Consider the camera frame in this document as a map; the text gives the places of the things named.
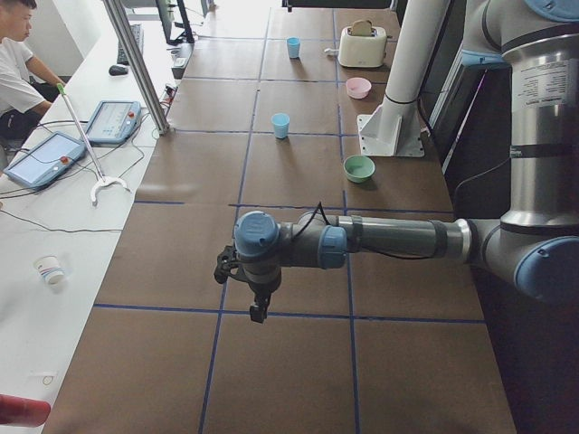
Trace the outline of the teach pendant tablet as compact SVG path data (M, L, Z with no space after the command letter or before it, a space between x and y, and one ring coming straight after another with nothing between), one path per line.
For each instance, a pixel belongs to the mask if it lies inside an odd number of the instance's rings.
M85 145L62 132L55 132L34 148L24 151L4 173L26 189L38 190L63 175L86 152Z
M102 100L95 108L85 133L94 146L125 143L137 129L141 104L134 100Z

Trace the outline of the cream white toaster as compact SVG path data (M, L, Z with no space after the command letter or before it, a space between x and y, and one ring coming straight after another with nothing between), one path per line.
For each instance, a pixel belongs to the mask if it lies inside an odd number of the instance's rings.
M383 27L373 27L369 36L351 34L351 27L342 29L338 48L338 63L346 68L379 68L384 64L387 33Z

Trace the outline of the black computer mouse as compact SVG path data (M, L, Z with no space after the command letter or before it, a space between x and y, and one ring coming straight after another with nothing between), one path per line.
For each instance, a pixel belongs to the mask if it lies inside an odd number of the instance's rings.
M112 77L122 76L128 74L128 66L122 64L115 64L109 67L109 75Z

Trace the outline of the reacher grabber stick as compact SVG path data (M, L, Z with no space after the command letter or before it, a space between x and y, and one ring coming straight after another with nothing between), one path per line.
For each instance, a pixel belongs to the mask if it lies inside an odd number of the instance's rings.
M119 177L113 177L113 176L107 176L103 173L102 171L102 167L100 165L100 161L99 159L96 157L96 154L90 144L90 141L84 131L84 129L82 128L81 122L76 114L76 111L74 110L71 101L64 89L64 86L61 83L58 83L56 85L60 96L63 98L64 103L67 107L67 109L69 110L72 120L74 122L74 124L76 125L76 128L79 131L79 134L81 136L81 140L85 145L85 148L87 150L87 152L89 153L90 159L92 161L92 163L95 165L95 169L96 169L96 173L97 173L97 181L96 183L91 187L90 190L90 201L91 204L96 207L98 205L98 192L101 189L110 187L114 184L118 184L120 185L122 188L124 188L126 191L129 191L128 185L126 183L125 180L119 178Z

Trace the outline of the red cylinder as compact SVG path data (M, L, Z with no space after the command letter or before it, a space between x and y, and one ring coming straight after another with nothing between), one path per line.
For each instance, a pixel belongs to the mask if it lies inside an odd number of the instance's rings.
M48 419L52 406L48 401L1 395L1 424L36 428Z

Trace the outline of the toast slice in toaster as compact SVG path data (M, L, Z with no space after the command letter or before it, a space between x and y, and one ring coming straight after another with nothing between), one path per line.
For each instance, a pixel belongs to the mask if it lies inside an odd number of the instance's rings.
M351 24L350 34L353 36L369 37L373 34L372 23L369 20L356 20Z

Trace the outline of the far teach pendant tablet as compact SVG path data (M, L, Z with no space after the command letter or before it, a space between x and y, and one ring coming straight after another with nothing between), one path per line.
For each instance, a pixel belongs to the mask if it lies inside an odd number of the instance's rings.
M134 100L102 100L95 108L85 133L94 146L125 143L137 129L141 104Z

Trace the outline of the mint green bowl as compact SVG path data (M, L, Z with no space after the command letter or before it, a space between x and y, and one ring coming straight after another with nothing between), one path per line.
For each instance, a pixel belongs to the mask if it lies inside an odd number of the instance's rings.
M375 173L375 163L364 155L349 156L343 163L346 179L355 184L369 180Z

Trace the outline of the aluminium frame post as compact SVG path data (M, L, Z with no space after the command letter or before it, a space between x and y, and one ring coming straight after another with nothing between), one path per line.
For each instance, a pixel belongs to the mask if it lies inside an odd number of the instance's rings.
M130 30L130 24L124 7L119 0L103 0L103 4L113 29L118 36L119 42L128 56L129 66L133 71L141 96L143 97L149 114L155 123L157 132L160 136L163 136L169 131L170 126L166 120L163 107L157 98L157 93L148 73L143 55L141 54L137 41Z

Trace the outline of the pink bowl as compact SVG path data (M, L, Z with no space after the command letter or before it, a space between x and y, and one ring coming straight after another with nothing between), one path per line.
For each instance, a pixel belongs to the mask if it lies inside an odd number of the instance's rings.
M364 99L372 89L372 83L362 77L353 77L346 81L346 94L352 99Z

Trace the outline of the white paper cup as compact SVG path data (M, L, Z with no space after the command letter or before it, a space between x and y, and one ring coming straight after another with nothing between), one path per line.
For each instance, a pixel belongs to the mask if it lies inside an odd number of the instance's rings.
M64 279L64 271L59 260L53 256L43 256L37 259L33 266L48 285L55 285Z

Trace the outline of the near teach pendant tablet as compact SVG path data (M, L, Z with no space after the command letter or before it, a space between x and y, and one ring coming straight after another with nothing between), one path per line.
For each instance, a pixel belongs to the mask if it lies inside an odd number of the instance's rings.
M24 151L4 173L26 189L38 190L63 175L86 152L85 145L62 132L55 132L34 148Z

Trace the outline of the person in white shirt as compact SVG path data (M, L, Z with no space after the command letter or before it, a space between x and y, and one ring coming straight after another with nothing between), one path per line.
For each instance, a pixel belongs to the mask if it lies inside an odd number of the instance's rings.
M25 45L37 4L1 3L1 137L24 140L59 95L64 81Z

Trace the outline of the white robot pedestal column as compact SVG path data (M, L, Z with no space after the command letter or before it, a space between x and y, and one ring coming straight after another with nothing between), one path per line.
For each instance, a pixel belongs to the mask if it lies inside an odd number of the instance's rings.
M422 157L418 98L449 0L407 3L383 102L357 117L360 152L365 156Z

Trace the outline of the black monitor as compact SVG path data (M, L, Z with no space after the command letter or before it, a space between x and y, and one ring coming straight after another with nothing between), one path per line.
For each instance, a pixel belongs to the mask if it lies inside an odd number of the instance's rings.
M195 42L183 0L156 0L156 8L167 44L177 46Z

